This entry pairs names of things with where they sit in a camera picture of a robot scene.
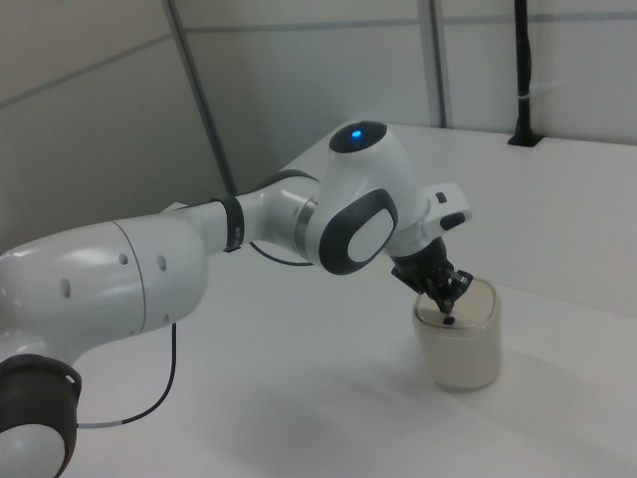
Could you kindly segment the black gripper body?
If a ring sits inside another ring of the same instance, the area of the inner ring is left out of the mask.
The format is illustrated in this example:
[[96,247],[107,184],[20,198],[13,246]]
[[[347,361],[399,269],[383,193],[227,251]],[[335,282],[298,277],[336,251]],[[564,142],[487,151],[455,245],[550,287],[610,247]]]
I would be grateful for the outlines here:
[[392,274],[418,294],[446,295],[454,266],[447,257],[447,248],[441,237],[417,253],[391,256]]

